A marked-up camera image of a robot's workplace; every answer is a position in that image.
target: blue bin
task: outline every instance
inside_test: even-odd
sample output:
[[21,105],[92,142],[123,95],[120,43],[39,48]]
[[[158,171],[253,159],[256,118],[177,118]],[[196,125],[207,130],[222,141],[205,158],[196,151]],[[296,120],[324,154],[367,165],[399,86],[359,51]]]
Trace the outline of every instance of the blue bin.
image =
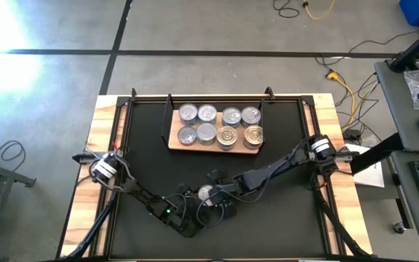
[[400,9],[413,26],[419,26],[419,0],[400,0]]

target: can lid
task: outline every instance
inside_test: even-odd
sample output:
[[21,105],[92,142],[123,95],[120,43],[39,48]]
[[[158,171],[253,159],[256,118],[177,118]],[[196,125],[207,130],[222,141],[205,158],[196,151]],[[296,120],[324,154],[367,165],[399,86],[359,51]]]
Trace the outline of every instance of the can lid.
[[218,142],[225,146],[232,146],[238,138],[237,131],[233,127],[221,127],[217,133]]
[[257,124],[261,119],[261,112],[254,106],[247,106],[242,110],[242,119],[248,124]]
[[186,103],[179,107],[179,116],[184,120],[192,120],[198,113],[198,109],[194,104]]
[[216,118],[216,107],[206,104],[198,108],[198,117],[203,121],[212,121]]
[[212,140],[216,137],[216,128],[212,124],[202,124],[196,130],[196,136],[201,140]]
[[242,114],[240,110],[234,107],[226,108],[223,111],[223,120],[228,124],[237,124],[240,122]]
[[263,128],[257,125],[252,125],[246,128],[245,133],[245,140],[254,145],[260,145],[263,142]]
[[182,127],[177,133],[179,141],[184,144],[192,144],[196,140],[196,132],[192,127]]

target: gold can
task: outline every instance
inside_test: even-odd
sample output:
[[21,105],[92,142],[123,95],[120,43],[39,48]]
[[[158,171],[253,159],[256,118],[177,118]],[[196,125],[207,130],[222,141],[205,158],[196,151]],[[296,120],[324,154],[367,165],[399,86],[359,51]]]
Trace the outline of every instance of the gold can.
[[263,128],[252,125],[246,128],[244,133],[244,145],[248,149],[255,150],[263,143]]
[[216,134],[218,146],[222,150],[229,151],[236,145],[237,131],[233,127],[221,127]]

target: concrete floor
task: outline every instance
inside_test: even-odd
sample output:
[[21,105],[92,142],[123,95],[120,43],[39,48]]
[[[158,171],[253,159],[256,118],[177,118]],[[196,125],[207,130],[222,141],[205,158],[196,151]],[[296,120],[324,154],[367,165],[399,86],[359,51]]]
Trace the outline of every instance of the concrete floor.
[[[125,0],[0,0],[0,49],[110,49]],[[337,0],[332,14],[312,21],[301,8],[282,19],[263,0],[134,0],[121,49],[206,49],[347,52],[366,39],[386,41],[415,30],[398,1]],[[327,1],[311,1],[323,12]],[[365,44],[359,52],[400,52],[417,34],[386,46]],[[357,90],[380,60],[346,59],[334,67]],[[34,188],[14,186],[0,220],[0,258],[54,258],[79,166],[71,155],[83,149],[107,56],[0,55],[0,145],[17,139],[27,159],[19,172],[37,178]],[[313,58],[123,57],[117,59],[108,94],[331,92]],[[363,120],[382,138],[395,132],[381,90]],[[346,101],[339,111],[349,112]],[[393,202],[362,202],[374,253],[419,260],[414,231],[395,235]]]

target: yellow cable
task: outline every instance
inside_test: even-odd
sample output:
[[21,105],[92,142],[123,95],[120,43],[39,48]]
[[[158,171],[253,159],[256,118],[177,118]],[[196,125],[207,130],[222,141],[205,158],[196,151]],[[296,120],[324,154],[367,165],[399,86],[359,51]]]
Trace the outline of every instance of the yellow cable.
[[306,9],[306,12],[308,13],[308,15],[312,18],[312,19],[314,19],[314,20],[320,20],[320,19],[323,19],[323,18],[325,18],[330,12],[331,12],[331,10],[332,10],[332,7],[334,6],[334,3],[335,3],[335,0],[332,0],[332,2],[331,2],[331,5],[329,6],[329,9],[322,15],[322,16],[320,16],[320,17],[314,17],[311,13],[310,13],[310,10],[308,9],[308,5],[305,5],[305,9]]
[[363,96],[363,99],[360,101],[360,103],[356,106],[356,108],[351,112],[350,115],[350,119],[349,121],[347,121],[347,123],[342,127],[342,132],[344,132],[345,130],[347,130],[347,127],[351,125],[351,123],[353,122],[353,119],[355,118],[355,114],[356,112],[359,110],[360,106],[365,102],[365,100],[368,98],[368,96],[370,95],[370,93],[376,88],[376,86],[371,87]]
[[344,82],[342,82],[339,78],[335,78],[335,81],[337,81],[339,84],[342,84],[346,89],[347,92],[349,93],[349,95],[351,96],[352,99],[352,105],[351,105],[351,109],[350,109],[350,118],[347,120],[346,125],[352,123],[352,121],[354,120],[354,115],[352,114],[354,112],[355,109],[355,95],[352,92],[352,89],[350,87],[348,87],[348,85]]

